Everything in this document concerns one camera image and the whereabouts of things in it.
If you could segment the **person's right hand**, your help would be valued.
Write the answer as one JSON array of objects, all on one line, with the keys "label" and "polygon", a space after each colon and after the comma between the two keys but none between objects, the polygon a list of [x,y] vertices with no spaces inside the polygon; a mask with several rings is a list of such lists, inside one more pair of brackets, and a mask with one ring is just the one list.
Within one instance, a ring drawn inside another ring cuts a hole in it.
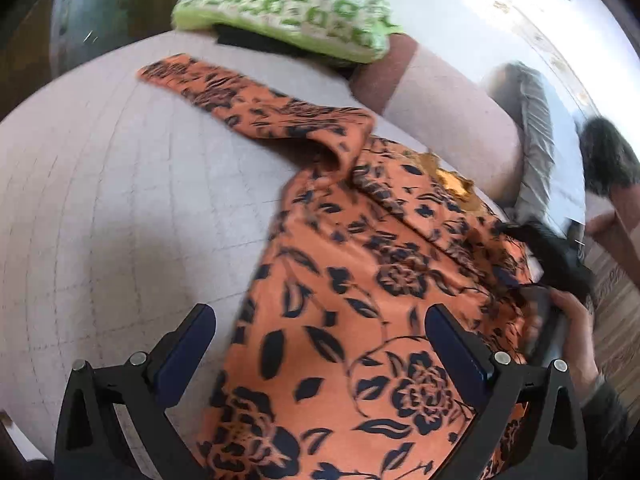
[{"label": "person's right hand", "polygon": [[558,307],[567,319],[566,337],[562,359],[568,366],[580,404],[586,405],[600,384],[593,347],[592,316],[586,307],[569,292],[548,287],[550,302]]}]

